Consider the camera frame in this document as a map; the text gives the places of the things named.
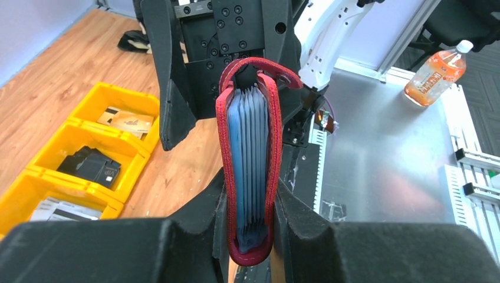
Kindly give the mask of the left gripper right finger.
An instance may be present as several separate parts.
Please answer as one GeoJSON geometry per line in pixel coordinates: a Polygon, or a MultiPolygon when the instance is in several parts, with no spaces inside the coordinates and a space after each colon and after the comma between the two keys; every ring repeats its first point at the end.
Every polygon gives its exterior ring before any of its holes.
{"type": "Polygon", "coordinates": [[[273,271],[284,282],[498,282],[483,240],[459,225],[332,223],[282,182],[273,271]]]}

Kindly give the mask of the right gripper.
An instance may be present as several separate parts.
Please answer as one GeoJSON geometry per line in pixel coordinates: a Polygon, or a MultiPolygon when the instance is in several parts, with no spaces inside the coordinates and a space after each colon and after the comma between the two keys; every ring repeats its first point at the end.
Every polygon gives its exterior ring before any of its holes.
{"type": "Polygon", "coordinates": [[[231,62],[262,57],[294,72],[300,67],[293,28],[302,1],[148,0],[141,8],[160,88],[165,151],[184,140],[197,119],[215,116],[219,77],[231,62]]]}

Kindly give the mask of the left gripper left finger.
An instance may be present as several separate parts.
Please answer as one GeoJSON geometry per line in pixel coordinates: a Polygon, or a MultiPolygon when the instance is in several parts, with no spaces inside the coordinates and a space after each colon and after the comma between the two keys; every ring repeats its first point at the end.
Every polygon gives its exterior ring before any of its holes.
{"type": "Polygon", "coordinates": [[[1,241],[2,282],[226,282],[224,173],[166,218],[27,222],[1,241]]]}

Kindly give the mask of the red leather card holder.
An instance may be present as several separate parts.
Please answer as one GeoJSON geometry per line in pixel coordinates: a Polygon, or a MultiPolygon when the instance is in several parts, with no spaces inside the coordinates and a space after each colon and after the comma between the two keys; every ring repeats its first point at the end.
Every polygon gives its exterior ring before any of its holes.
{"type": "Polygon", "coordinates": [[[274,202],[282,160],[278,83],[300,89],[299,76],[261,57],[225,67],[215,102],[227,193],[227,240],[232,260],[266,260],[274,237],[274,202]]]}

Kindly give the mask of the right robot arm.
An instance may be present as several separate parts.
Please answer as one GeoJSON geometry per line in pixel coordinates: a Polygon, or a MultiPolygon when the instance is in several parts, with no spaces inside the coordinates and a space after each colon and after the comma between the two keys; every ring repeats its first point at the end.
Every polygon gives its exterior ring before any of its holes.
{"type": "Polygon", "coordinates": [[[160,87],[159,137],[165,151],[196,122],[216,115],[223,70],[251,57],[296,73],[293,90],[277,76],[284,143],[303,144],[340,50],[374,1],[135,1],[160,87]]]}

